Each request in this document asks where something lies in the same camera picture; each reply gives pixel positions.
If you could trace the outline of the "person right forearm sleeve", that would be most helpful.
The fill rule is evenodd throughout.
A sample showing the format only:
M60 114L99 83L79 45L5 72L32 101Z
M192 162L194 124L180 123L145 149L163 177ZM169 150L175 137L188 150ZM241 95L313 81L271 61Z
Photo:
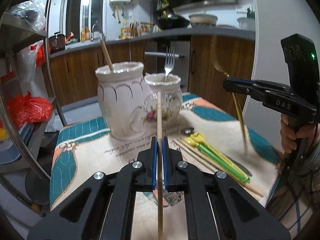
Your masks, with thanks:
M312 150L308 162L295 168L278 184L267 206L292 239L304 229L310 231L309 226L319 220L319 145Z

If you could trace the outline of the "person right hand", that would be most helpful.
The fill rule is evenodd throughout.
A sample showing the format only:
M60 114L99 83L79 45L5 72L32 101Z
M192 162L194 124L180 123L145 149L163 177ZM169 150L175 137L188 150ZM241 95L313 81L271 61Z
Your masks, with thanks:
M281 115L281 146L285 153L291 153L293 150L297 148L297 139L307 139L308 145L317 145L319 143L319 127L317 128L316 138L313 142L313 137L315 135L316 125L308 124L300 128L297 132L295 132L289 126L289 117L287 115Z

